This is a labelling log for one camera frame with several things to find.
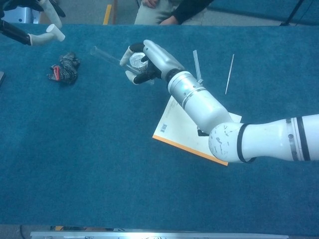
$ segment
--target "black cable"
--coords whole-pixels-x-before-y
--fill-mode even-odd
[[[311,5],[313,4],[313,2],[314,2],[314,0],[312,0],[312,2],[310,3],[310,5],[308,6],[307,10],[306,10],[306,11],[304,12],[304,14],[300,17],[299,21],[296,23],[295,26],[297,26],[297,25],[300,23],[301,19],[303,19],[304,15],[306,15],[307,11],[309,10],[309,8],[310,8]]]
[[[22,239],[25,239],[25,237],[24,237],[24,235],[22,233],[22,225],[20,225],[19,231],[20,231],[20,236],[22,237]]]

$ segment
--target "black glove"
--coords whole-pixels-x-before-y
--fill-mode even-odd
[[[67,53],[64,56],[59,58],[60,65],[53,65],[50,69],[53,71],[53,74],[48,74],[50,80],[59,81],[66,84],[73,84],[77,77],[77,69],[80,65],[80,60],[76,58],[73,52]]]
[[[50,0],[50,2],[58,15],[65,17],[64,11],[58,6],[56,0]],[[4,17],[3,11],[13,10],[18,6],[29,7],[36,11],[43,11],[43,8],[38,4],[38,0],[0,0],[0,18]]]

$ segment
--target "clear plastic tube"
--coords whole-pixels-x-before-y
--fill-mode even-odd
[[[111,63],[113,64],[114,66],[117,66],[117,67],[120,67],[122,69],[125,69],[126,71],[131,71],[133,72],[134,74],[140,74],[141,72],[138,71],[137,69],[135,69],[134,67],[126,64],[124,66],[121,66],[120,65],[120,60],[115,58],[114,56],[110,55],[109,53],[99,49],[97,46],[94,46],[92,47],[92,49],[90,50],[90,54],[92,56],[96,56],[96,57],[99,57],[105,61],[107,61],[108,63]],[[149,81],[146,81],[146,83],[150,84],[150,85],[153,85],[154,84],[154,80],[149,80]]]
[[[201,78],[201,74],[200,74],[200,68],[199,68],[199,61],[198,61],[198,56],[197,56],[197,50],[193,51],[193,55],[194,55],[194,61],[195,61],[195,69],[196,69],[196,75],[197,75],[197,81],[198,83],[202,83],[203,80]]]

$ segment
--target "floor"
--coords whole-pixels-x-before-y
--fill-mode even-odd
[[[116,24],[133,24],[138,11],[136,0],[118,0],[118,14]],[[60,6],[65,11],[66,17],[63,24],[103,24],[107,6],[112,0],[60,0]],[[108,24],[112,23],[111,15]],[[40,23],[46,23],[45,16],[40,17]],[[254,18],[230,13],[207,11],[204,16],[204,25],[214,26],[279,26],[281,22]],[[26,239],[31,238],[31,231],[47,231],[50,226],[23,226],[22,233]],[[1,239],[21,239],[19,225],[0,225]]]

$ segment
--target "blue carpet surface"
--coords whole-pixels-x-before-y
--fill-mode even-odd
[[[286,21],[299,0],[214,0],[210,9]],[[294,23],[319,25],[319,0],[304,0]]]
[[[46,26],[20,25],[34,34]],[[319,235],[319,163],[213,163],[152,139],[165,83],[132,85],[89,55],[121,58],[150,39],[242,122],[318,114],[319,27],[65,25],[64,42],[0,36],[0,223]],[[47,79],[58,57],[81,60],[72,86]],[[235,54],[227,95],[224,95]]]

